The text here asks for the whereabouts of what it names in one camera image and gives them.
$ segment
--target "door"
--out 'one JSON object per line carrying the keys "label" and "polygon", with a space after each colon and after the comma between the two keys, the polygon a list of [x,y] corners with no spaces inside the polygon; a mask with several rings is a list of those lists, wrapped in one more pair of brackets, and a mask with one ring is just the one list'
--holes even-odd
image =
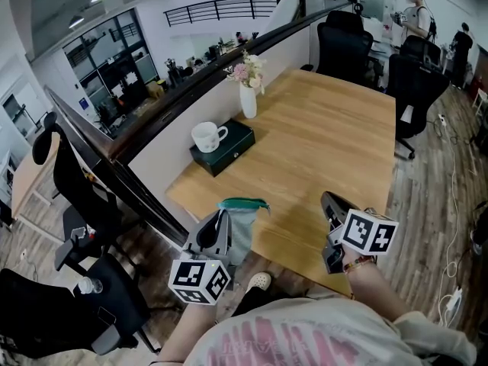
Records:
{"label": "door", "polygon": [[30,83],[27,83],[14,96],[20,106],[25,104],[25,109],[35,123],[37,123],[46,113],[46,109],[40,102],[39,98],[36,95],[36,92],[34,91]]}

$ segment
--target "railing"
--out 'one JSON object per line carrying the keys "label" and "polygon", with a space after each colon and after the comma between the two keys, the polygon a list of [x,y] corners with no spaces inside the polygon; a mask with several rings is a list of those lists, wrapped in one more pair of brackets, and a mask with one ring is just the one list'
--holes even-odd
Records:
{"label": "railing", "polygon": [[114,42],[117,42],[118,40],[122,39],[122,36],[124,36],[124,38],[128,38],[133,37],[134,35],[138,35],[139,33],[137,32],[136,24],[130,23],[127,26],[121,27],[120,30],[110,29],[110,34]]}
{"label": "railing", "polygon": [[227,18],[266,18],[279,0],[212,0],[166,11],[169,26]]}

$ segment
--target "person's arm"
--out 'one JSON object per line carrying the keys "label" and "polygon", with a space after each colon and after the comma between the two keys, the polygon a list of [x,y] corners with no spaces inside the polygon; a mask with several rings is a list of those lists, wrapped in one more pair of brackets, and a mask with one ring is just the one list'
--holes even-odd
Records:
{"label": "person's arm", "polygon": [[425,31],[422,28],[417,27],[416,25],[409,23],[408,21],[404,21],[402,23],[402,25],[404,27],[408,28],[413,33],[419,35],[422,38],[427,38],[427,36],[429,35],[429,32],[428,31]]}
{"label": "person's arm", "polygon": [[[342,248],[345,252],[343,265],[353,262],[360,256],[346,246],[342,246]],[[407,305],[393,291],[375,264],[367,263],[354,268],[347,276],[356,300],[369,306],[385,319],[393,322],[409,312]]]}
{"label": "person's arm", "polygon": [[175,330],[162,347],[158,361],[183,363],[198,340],[215,324],[217,307],[188,304]]}
{"label": "person's arm", "polygon": [[419,18],[418,26],[416,24],[409,23],[408,21],[404,21],[402,25],[420,37],[427,38],[429,36],[430,28],[430,14],[427,11],[427,8],[419,8],[417,10],[417,16]]}

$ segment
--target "sneaker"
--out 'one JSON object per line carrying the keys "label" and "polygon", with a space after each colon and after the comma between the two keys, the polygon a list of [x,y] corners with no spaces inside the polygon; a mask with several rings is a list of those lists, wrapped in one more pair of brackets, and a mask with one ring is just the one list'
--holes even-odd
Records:
{"label": "sneaker", "polygon": [[477,255],[481,255],[481,252],[483,251],[483,246],[480,246],[479,244],[476,244],[474,241],[473,241],[473,235],[474,235],[474,231],[471,230],[470,232],[470,239],[471,239],[471,242],[473,243],[472,244],[472,248],[473,248],[473,252]]}
{"label": "sneaker", "polygon": [[271,275],[267,272],[259,272],[255,274],[247,286],[246,293],[250,291],[253,287],[259,287],[260,289],[266,291],[271,285]]}

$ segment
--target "white desk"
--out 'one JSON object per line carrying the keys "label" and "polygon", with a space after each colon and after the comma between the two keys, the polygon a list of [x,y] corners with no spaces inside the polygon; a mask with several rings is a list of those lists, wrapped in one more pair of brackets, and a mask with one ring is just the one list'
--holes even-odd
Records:
{"label": "white desk", "polygon": [[369,52],[369,57],[373,57],[378,59],[382,63],[390,60],[392,54],[396,53],[396,49],[394,49],[388,42],[373,42],[373,46]]}
{"label": "white desk", "polygon": [[19,220],[25,225],[29,226],[32,230],[38,232],[47,239],[55,242],[56,244],[63,244],[61,239],[58,239],[52,233],[41,228],[36,223],[32,222],[25,215],[21,213],[29,197],[33,194],[41,202],[50,206],[51,202],[49,199],[41,195],[37,191],[37,186],[42,182],[43,178],[47,175],[48,171],[52,168],[55,160],[56,154],[59,148],[59,135],[53,135],[53,141],[51,143],[51,148],[47,159],[44,164],[38,165],[34,162],[32,158],[32,153],[29,152],[21,164],[18,166],[17,171],[14,173],[14,183],[12,186],[12,218],[14,220]]}

